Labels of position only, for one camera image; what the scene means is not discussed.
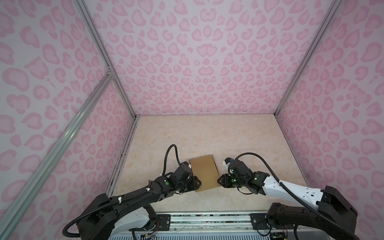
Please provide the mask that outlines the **brown cardboard box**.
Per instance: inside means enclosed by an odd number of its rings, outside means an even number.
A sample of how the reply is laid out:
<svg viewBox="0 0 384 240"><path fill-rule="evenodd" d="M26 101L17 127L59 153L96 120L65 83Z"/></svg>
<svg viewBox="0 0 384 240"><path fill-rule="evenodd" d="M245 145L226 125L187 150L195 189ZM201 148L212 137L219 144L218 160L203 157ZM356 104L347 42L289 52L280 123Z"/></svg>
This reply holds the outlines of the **brown cardboard box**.
<svg viewBox="0 0 384 240"><path fill-rule="evenodd" d="M193 175L201 182L200 187L196 190L197 193L221 186L218 183L220 176L213 155L190 159L190 164Z"/></svg>

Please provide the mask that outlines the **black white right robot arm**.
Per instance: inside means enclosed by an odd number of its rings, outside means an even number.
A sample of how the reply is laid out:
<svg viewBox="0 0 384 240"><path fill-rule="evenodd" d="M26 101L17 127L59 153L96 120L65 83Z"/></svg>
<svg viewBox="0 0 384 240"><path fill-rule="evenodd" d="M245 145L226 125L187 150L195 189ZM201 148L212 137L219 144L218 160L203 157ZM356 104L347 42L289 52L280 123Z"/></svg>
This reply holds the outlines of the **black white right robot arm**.
<svg viewBox="0 0 384 240"><path fill-rule="evenodd" d="M268 173L254 172L239 159L227 158L223 162L227 173L218 179L226 189L246 188L251 195L271 196L294 203L287 206L272 203L263 225L270 229L300 226L321 230L335 240L357 240L357 210L336 189L303 187L280 180L269 168Z"/></svg>

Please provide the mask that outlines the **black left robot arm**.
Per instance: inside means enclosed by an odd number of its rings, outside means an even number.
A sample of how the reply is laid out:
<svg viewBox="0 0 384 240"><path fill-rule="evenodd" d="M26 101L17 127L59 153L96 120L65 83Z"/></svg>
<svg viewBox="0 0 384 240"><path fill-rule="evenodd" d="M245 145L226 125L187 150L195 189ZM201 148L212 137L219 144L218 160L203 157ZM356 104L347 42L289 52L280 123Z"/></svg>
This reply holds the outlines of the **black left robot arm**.
<svg viewBox="0 0 384 240"><path fill-rule="evenodd" d="M98 195L81 213L75 224L82 240L107 240L115 224L127 214L152 203L196 191L202 182L193 175L187 162L175 172L149 180L147 186L120 196Z"/></svg>

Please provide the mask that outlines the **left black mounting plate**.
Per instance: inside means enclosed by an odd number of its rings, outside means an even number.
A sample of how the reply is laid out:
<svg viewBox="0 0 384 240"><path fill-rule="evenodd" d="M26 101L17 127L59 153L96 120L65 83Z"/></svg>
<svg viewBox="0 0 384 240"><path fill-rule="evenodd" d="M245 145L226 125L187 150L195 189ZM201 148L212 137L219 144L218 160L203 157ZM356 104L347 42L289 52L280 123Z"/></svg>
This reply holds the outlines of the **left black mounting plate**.
<svg viewBox="0 0 384 240"><path fill-rule="evenodd" d="M171 224L171 215L157 215L156 217L150 217L149 221L141 228L129 229L129 231L135 232L158 232L169 231Z"/></svg>

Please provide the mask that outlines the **black mounting plate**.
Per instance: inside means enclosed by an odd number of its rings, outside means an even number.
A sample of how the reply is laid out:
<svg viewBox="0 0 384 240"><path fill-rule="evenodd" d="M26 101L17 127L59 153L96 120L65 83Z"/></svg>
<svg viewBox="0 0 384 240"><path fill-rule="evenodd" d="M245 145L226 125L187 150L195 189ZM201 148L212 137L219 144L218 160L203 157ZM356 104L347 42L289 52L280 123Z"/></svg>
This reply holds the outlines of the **black mounting plate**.
<svg viewBox="0 0 384 240"><path fill-rule="evenodd" d="M253 230L266 231L270 229L266 219L266 213L251 213L250 219Z"/></svg>
<svg viewBox="0 0 384 240"><path fill-rule="evenodd" d="M129 231L135 232L158 232L169 231L171 224L171 215L157 215L156 217L150 217L149 221L141 228L129 229Z"/></svg>

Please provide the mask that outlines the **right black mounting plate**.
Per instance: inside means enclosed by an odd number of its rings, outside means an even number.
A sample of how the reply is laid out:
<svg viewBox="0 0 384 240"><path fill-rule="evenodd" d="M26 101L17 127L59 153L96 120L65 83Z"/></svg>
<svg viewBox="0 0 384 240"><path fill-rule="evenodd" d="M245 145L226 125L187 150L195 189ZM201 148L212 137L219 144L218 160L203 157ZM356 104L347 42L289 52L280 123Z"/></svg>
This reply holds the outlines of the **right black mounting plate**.
<svg viewBox="0 0 384 240"><path fill-rule="evenodd" d="M270 229L266 219L266 213L251 213L250 219L253 230L266 231Z"/></svg>

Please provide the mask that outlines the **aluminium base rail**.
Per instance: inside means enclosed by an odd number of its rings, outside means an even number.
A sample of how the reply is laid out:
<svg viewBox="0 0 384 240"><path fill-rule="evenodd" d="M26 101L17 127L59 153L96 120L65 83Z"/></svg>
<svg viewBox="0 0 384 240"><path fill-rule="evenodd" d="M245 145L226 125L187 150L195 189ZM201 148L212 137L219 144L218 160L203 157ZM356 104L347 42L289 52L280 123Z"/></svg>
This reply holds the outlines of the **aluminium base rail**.
<svg viewBox="0 0 384 240"><path fill-rule="evenodd" d="M329 240L321 230L293 226L253 230L250 214L264 212L164 212L155 213L152 207L140 208L118 220L107 240ZM135 232L150 217L171 215L169 231Z"/></svg>

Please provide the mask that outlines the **left aluminium frame strut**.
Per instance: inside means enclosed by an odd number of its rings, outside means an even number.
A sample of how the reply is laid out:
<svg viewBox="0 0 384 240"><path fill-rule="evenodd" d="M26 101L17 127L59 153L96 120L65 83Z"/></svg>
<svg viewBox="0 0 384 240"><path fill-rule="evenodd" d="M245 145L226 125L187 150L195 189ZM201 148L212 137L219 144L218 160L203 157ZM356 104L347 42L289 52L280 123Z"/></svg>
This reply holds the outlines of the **left aluminium frame strut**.
<svg viewBox="0 0 384 240"><path fill-rule="evenodd" d="M62 136L51 148L50 152L43 159L35 173L27 181L17 198L12 202L7 212L1 219L1 239L7 240L33 203L39 191L48 180L59 160L74 140L75 136L89 117L95 105L100 100L104 91L114 78L114 73L104 76L100 84L79 109L76 116L70 122Z"/></svg>

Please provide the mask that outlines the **back left aluminium post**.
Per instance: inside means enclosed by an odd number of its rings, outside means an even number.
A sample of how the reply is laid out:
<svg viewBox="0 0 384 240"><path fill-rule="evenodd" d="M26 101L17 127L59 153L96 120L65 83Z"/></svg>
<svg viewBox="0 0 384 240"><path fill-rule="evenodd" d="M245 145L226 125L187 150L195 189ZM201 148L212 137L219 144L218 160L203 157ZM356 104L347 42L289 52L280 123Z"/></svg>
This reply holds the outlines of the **back left aluminium post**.
<svg viewBox="0 0 384 240"><path fill-rule="evenodd" d="M123 99L124 105L126 106L127 110L129 111L130 116L135 120L137 116L133 111L133 108L129 102L128 96L127 96L127 94L123 88L123 85L120 81L118 74L116 73L114 65L113 65L111 58L107 52L107 49L106 49L106 47L102 41L102 38L101 38L97 28L96 28L96 24L92 18L92 15L88 9L86 2L83 0L74 0L73 2L76 5L79 14L82 17L82 19L85 23L85 26L86 26L87 30L89 31L89 33L90 33L90 35L91 35L91 37L95 43L95 46L96 46L104 64L105 64L108 72L112 75L113 82L114 82L115 86L117 87L117 90L118 90L120 96Z"/></svg>

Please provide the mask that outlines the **aluminium post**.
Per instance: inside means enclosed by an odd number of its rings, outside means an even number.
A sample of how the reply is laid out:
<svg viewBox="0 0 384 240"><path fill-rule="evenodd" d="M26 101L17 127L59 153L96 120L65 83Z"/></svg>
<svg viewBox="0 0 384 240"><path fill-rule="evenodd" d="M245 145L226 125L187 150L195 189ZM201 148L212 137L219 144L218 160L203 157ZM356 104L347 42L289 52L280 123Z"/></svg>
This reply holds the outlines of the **aluminium post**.
<svg viewBox="0 0 384 240"><path fill-rule="evenodd" d="M330 7L328 8L321 24L318 27L318 30L316 31L313 39L310 42L310 45L305 52L302 60L300 61L300 64L294 73L292 80L290 81L286 91L283 94L283 97L274 113L275 118L277 119L279 114L282 112L283 107L285 103L287 102L291 92L293 91L293 88L297 84L297 82L300 80L305 68L311 61L312 56L314 55L316 49L318 48L320 42L322 41L322 38L327 33L328 29L330 28L331 24L333 23L335 17L337 16L338 12L342 8L344 1L342 0L334 0L331 2Z"/></svg>
<svg viewBox="0 0 384 240"><path fill-rule="evenodd" d="M118 74L116 73L114 65L113 65L111 58L107 52L107 49L106 49L106 47L102 41L102 38L101 38L97 28L96 28L96 24L92 18L92 15L88 9L86 2L83 0L74 0L73 2L76 5L79 14L82 17L82 19L85 23L85 26L86 26L87 30L89 31L89 33L90 33L90 35L91 35L91 37L95 43L95 46L96 46L104 64L105 64L108 72L112 75L113 82L114 82L115 86L117 87L117 90L118 90L120 96L123 99L124 105L126 106L127 110L129 111L130 116L135 120L137 116L133 111L133 108L129 102L128 96L127 96L127 94L123 88L123 85L120 81Z"/></svg>

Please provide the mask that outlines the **back right aluminium post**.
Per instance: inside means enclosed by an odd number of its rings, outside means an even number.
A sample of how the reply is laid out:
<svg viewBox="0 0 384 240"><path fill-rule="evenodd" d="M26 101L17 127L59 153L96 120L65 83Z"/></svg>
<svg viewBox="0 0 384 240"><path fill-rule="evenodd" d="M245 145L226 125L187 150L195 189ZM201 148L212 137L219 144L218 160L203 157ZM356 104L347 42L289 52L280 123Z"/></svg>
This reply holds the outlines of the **back right aluminium post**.
<svg viewBox="0 0 384 240"><path fill-rule="evenodd" d="M342 8L344 1L342 0L334 0L331 2L330 7L328 8L321 24L318 27L318 30L316 31L313 39L310 42L310 45L305 52L302 60L300 61L300 64L294 73L292 80L290 81L286 91L283 94L283 97L274 113L275 118L277 119L279 114L282 112L283 107L285 103L287 102L291 92L293 91L293 88L297 84L297 82L300 80L305 68L311 61L312 56L314 55L316 49L318 48L320 42L322 41L322 38L327 33L328 29L330 28L331 24L333 23L335 17L337 16L338 12Z"/></svg>

